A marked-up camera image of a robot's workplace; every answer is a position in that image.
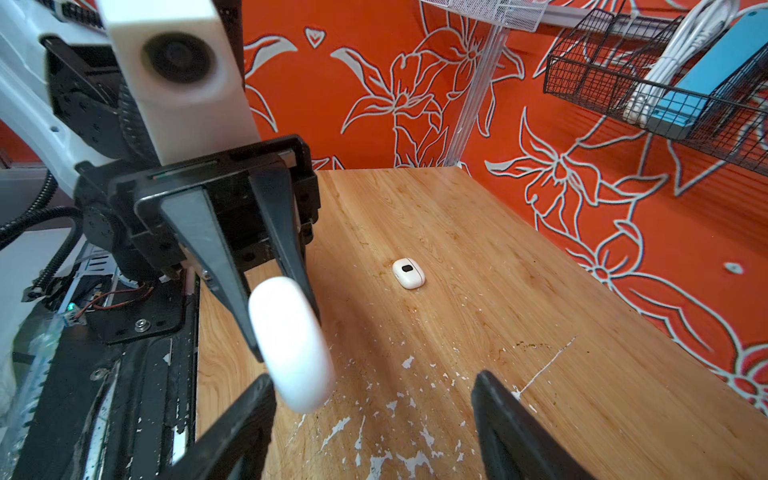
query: wooden table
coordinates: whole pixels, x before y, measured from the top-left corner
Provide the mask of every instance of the wooden table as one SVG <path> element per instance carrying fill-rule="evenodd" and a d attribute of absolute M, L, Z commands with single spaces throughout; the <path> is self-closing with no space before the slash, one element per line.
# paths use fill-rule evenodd
<path fill-rule="evenodd" d="M 307 269 L 339 381 L 306 416 L 278 399 L 264 478 L 484 478 L 483 369 L 598 478 L 768 475 L 766 418 L 458 168 L 318 175 Z M 263 371 L 204 290 L 198 438 Z"/>

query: screw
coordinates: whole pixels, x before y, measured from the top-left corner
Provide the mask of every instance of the screw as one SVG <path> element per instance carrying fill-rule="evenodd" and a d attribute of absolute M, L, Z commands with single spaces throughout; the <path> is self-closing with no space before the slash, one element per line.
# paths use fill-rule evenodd
<path fill-rule="evenodd" d="M 107 369 L 96 369 L 93 372 L 91 372 L 91 380 L 93 380 L 94 382 L 96 380 L 101 380 L 105 376 L 107 376 L 107 372 L 108 372 Z"/>
<path fill-rule="evenodd" d="M 149 330 L 150 327 L 149 320 L 147 319 L 138 319 L 136 320 L 136 326 L 134 327 L 134 330 L 136 330 L 139 333 L 144 333 L 147 330 Z"/>

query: blue object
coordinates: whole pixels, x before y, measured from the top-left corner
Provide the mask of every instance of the blue object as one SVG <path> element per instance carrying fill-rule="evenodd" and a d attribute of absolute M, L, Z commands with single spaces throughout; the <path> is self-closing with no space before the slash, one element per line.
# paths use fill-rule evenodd
<path fill-rule="evenodd" d="M 648 118 L 646 128 L 666 137 L 686 138 L 703 113 L 706 96 L 711 95 L 766 43 L 768 9 L 743 16 L 675 86 L 704 97 L 667 92 Z"/>

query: black wire mesh basket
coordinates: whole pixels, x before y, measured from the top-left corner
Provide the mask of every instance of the black wire mesh basket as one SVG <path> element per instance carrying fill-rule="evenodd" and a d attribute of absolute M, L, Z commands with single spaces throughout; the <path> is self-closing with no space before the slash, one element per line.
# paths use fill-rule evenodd
<path fill-rule="evenodd" d="M 711 95 L 674 87 L 704 52 L 670 85 L 644 80 L 681 20 L 592 10 L 548 56 L 544 92 L 768 175 L 768 45 Z"/>

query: white oval object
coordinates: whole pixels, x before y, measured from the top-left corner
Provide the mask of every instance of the white oval object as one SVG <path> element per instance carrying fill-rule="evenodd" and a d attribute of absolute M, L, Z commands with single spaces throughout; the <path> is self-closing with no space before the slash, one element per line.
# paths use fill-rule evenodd
<path fill-rule="evenodd" d="M 424 270 L 413 258 L 401 258 L 392 264 L 392 273 L 404 288 L 413 290 L 424 285 Z"/>
<path fill-rule="evenodd" d="M 276 276 L 250 294 L 248 313 L 275 389 L 294 412 L 309 413 L 333 393 L 336 372 L 310 303 L 296 281 Z"/>

